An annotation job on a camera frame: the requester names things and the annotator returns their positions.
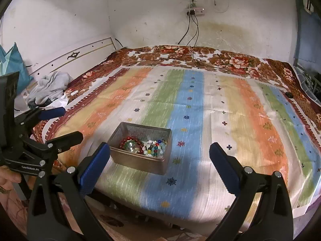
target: teal bag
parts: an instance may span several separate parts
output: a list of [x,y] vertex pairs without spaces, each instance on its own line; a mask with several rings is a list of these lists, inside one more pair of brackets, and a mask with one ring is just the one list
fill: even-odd
[[19,94],[28,86],[33,77],[29,76],[16,43],[8,53],[5,53],[0,45],[0,76],[16,71],[20,72],[17,87],[17,94]]

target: power strip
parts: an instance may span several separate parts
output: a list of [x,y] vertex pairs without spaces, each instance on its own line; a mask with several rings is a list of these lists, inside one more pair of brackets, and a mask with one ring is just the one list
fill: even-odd
[[193,10],[195,12],[195,15],[204,15],[205,14],[205,8],[203,8],[203,7],[187,8],[186,12],[189,12],[190,10]]

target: blue stripe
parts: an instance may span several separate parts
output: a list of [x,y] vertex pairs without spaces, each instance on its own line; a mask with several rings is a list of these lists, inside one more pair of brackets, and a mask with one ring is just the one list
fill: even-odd
[[291,122],[293,123],[293,127],[295,128],[300,141],[302,142],[306,155],[309,158],[309,161],[301,160],[301,162],[311,162],[312,164],[312,181],[314,186],[317,186],[319,182],[319,178],[321,173],[318,172],[318,168],[321,167],[321,158],[320,158],[320,151],[316,147],[316,145],[311,141],[310,136],[307,134],[305,128],[305,124],[301,121],[301,119],[297,116],[294,109],[292,108],[291,104],[288,102],[288,100],[284,97],[283,93],[280,92],[280,90],[270,87],[273,94],[276,96],[278,101],[282,103],[282,105],[285,107],[286,112],[289,115],[289,118],[291,119]]
[[[140,196],[140,204],[145,209],[181,219],[189,218],[197,191],[197,168],[201,159],[203,81],[200,71],[186,70],[184,73],[166,126],[172,130],[173,137],[167,171],[165,175],[149,175]],[[177,146],[179,141],[185,142],[185,146]],[[174,159],[180,159],[180,164],[173,163]],[[170,178],[176,180],[175,185],[166,183]],[[170,204],[169,207],[161,206],[164,201]]]

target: green stripe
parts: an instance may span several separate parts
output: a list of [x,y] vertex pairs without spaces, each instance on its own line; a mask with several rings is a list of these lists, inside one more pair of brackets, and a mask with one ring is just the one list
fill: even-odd
[[[165,127],[174,108],[177,92],[183,80],[184,70],[171,70],[167,73],[166,82],[155,92],[149,103],[148,111],[141,124]],[[140,205],[140,192],[144,187],[145,171],[140,171],[115,164],[109,169],[109,175],[99,178],[99,185],[104,186],[109,196],[124,200],[136,206]]]
[[305,182],[303,186],[302,193],[299,197],[299,203],[305,202],[305,200],[309,199],[311,195],[314,192],[314,185],[312,182],[312,164],[305,152],[305,148],[300,140],[300,137],[297,133],[297,131],[294,128],[294,125],[291,121],[290,116],[288,115],[285,107],[281,102],[279,102],[276,98],[276,96],[273,94],[272,90],[267,85],[262,85],[262,91],[265,96],[265,98],[269,101],[271,108],[273,110],[278,110],[276,113],[278,114],[279,118],[281,119],[281,122],[285,129],[288,131],[288,135],[290,137],[290,140],[292,143],[296,146],[296,155],[298,156],[298,159],[300,162],[304,163],[304,167],[302,168],[302,172],[305,177],[308,177],[307,181]]

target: bed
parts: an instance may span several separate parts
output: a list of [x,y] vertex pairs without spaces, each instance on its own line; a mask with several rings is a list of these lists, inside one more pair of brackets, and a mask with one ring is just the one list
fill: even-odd
[[83,142],[59,155],[57,166],[65,169],[93,154],[122,121],[170,128],[173,147],[165,175],[111,158],[96,189],[172,224],[211,226],[210,233],[234,200],[209,159],[209,146],[218,142],[257,173],[280,171],[293,216],[303,215],[320,196],[321,107],[286,62],[208,47],[195,47],[194,53],[203,62],[198,68],[192,47],[113,52],[69,84],[66,115],[38,124],[36,140],[82,132]]

